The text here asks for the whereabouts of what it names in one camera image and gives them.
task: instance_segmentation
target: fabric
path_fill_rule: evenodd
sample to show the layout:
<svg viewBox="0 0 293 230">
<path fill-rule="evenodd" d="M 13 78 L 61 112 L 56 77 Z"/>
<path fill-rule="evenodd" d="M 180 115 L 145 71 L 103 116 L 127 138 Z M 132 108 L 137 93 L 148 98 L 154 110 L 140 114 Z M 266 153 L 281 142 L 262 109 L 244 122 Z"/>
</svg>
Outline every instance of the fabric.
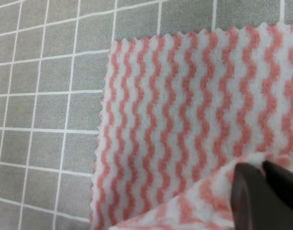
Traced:
<svg viewBox="0 0 293 230">
<path fill-rule="evenodd" d="M 230 197 L 236 163 L 247 162 L 262 170 L 265 160 L 293 172 L 293 155 L 252 153 L 221 167 L 159 207 L 110 230 L 229 230 L 234 227 Z"/>
<path fill-rule="evenodd" d="M 177 210 L 235 158 L 293 154 L 293 24 L 114 42 L 102 105 L 92 228 Z"/>
</svg>

